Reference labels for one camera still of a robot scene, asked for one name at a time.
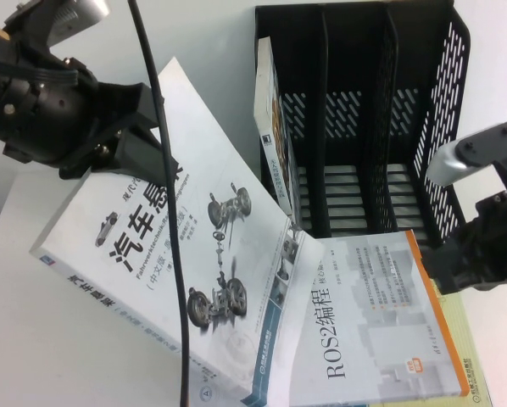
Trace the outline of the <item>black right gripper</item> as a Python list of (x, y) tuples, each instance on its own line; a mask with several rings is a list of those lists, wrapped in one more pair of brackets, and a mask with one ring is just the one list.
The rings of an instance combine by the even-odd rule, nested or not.
[(469, 287), (489, 291), (507, 284), (507, 190), (477, 202), (476, 211), (477, 217), (466, 225), (463, 260), (453, 238), (422, 257), (440, 293)]

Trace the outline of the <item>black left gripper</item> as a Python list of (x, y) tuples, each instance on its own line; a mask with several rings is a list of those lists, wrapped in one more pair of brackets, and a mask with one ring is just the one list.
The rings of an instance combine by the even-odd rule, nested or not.
[[(80, 178), (99, 155), (98, 136), (103, 130), (119, 131), (138, 127), (151, 130), (158, 126), (152, 89), (144, 83), (118, 85), (99, 82), (78, 59), (64, 62), (78, 72), (75, 90), (81, 95), (79, 130), (73, 147), (59, 169), (62, 179)], [(161, 143), (151, 131), (124, 131), (112, 158), (112, 172), (149, 183), (166, 183), (167, 175), (178, 179), (181, 165), (164, 156)]]

